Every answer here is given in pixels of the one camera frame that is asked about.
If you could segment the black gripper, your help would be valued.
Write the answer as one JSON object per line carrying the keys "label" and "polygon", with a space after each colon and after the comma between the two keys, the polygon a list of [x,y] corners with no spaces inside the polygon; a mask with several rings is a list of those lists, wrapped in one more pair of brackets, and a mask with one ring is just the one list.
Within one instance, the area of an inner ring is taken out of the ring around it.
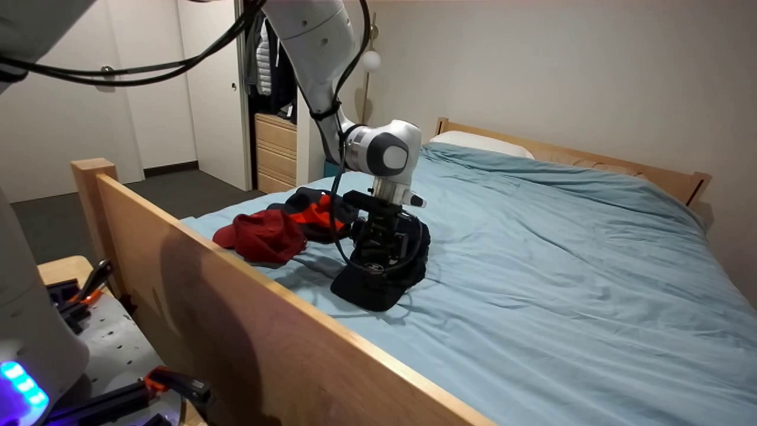
{"label": "black gripper", "polygon": [[343,201],[366,213],[365,220],[356,220],[356,232],[352,233],[355,249],[345,258],[348,268],[360,271],[399,271],[415,260],[419,220],[413,215],[397,204],[361,191],[348,191]]}

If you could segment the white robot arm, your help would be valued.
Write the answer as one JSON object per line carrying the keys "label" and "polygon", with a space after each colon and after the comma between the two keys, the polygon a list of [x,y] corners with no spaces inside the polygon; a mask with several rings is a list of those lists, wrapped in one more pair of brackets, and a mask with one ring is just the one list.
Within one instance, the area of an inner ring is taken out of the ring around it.
{"label": "white robot arm", "polygon": [[373,178],[369,206],[378,213],[355,243],[352,264],[373,273],[405,268],[413,249],[397,223],[402,206],[411,201],[421,130],[406,121],[371,127],[343,113],[341,88],[366,46],[355,34],[343,0],[268,0],[262,14],[289,55],[327,155],[345,171]]}

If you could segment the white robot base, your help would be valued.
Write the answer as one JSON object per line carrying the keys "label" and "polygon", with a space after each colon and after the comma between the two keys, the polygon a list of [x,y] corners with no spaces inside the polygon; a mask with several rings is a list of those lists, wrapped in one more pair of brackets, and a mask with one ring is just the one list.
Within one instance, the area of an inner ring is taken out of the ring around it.
{"label": "white robot base", "polygon": [[0,191],[0,426],[39,426],[90,352],[52,305],[24,230]]}

